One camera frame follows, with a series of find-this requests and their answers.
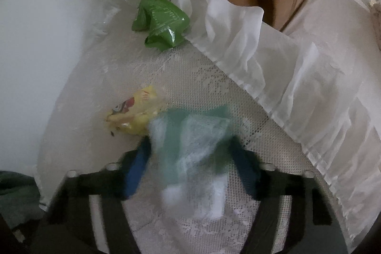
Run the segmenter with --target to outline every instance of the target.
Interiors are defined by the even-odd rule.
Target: yellow wrapper
[[[111,110],[106,123],[110,130],[119,130],[133,135],[147,135],[147,125],[164,108],[153,86],[138,90],[132,97]]]

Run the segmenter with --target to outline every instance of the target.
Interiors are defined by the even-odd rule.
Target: white ruffle
[[[314,43],[262,23],[259,7],[228,0],[171,0],[191,19],[188,39],[264,108],[322,173],[352,240],[381,210],[381,141],[346,75]]]

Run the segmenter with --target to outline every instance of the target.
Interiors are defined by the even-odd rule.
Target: crumpled yellow candy wrapper
[[[164,101],[158,97],[153,86],[136,91],[132,97],[116,106],[106,117],[111,130],[133,135],[147,135],[147,125],[165,109]]]

